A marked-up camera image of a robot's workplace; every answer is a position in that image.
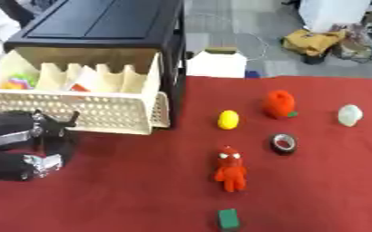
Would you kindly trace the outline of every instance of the wicker basket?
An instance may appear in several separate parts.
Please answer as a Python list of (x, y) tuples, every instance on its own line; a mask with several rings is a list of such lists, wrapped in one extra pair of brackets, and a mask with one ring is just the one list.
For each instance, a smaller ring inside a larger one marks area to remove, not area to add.
[(168, 99), (159, 92), (159, 61), (160, 55), (149, 49), (21, 48), (0, 61), (0, 83), (15, 73), (38, 76), (41, 63), (107, 63), (112, 70), (133, 63), (146, 80), (138, 93), (0, 89), (0, 111), (39, 109), (60, 121), (79, 111), (78, 131), (151, 134), (152, 127), (170, 126)]

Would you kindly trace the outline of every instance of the yellow ball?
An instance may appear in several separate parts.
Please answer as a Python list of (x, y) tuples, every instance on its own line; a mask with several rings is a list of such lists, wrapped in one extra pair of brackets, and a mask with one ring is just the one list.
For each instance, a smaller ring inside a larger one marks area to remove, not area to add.
[(240, 117), (235, 111), (224, 111), (219, 117), (219, 127), (223, 130), (232, 130), (236, 128), (239, 124)]

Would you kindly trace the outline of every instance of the green block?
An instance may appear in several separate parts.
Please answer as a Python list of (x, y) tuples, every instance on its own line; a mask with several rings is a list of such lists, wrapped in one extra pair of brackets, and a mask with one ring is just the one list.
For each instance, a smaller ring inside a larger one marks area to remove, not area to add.
[(223, 230), (232, 230), (240, 227), (235, 208), (219, 210), (220, 227)]

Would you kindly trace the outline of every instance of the orange toy fruit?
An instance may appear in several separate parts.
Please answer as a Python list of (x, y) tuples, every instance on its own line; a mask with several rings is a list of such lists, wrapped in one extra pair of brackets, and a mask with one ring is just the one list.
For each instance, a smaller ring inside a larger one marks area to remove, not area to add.
[(246, 188), (245, 176), (247, 170), (242, 166), (241, 155), (231, 147), (225, 147), (220, 151), (218, 158), (219, 168), (214, 179), (224, 182), (224, 189), (228, 192), (243, 190)]
[(295, 99), (286, 91), (269, 92), (264, 101), (263, 109), (269, 116), (279, 119), (296, 116)]

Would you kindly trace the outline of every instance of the red table surface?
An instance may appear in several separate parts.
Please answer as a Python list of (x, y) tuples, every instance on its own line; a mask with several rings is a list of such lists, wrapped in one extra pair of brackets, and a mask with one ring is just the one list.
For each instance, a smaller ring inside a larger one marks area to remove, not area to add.
[[(261, 113), (278, 89), (296, 97), (297, 118)], [(190, 78), (184, 100), (177, 130), (83, 133), (66, 169), (0, 181), (0, 231), (218, 231), (217, 210), (236, 208), (241, 231), (372, 232), (372, 80)], [(348, 103), (365, 113), (354, 128), (337, 123)], [(216, 128), (224, 110), (240, 114), (236, 130)], [(279, 132), (298, 138), (293, 156), (269, 150)], [(223, 145), (242, 154), (246, 191), (211, 180)]]

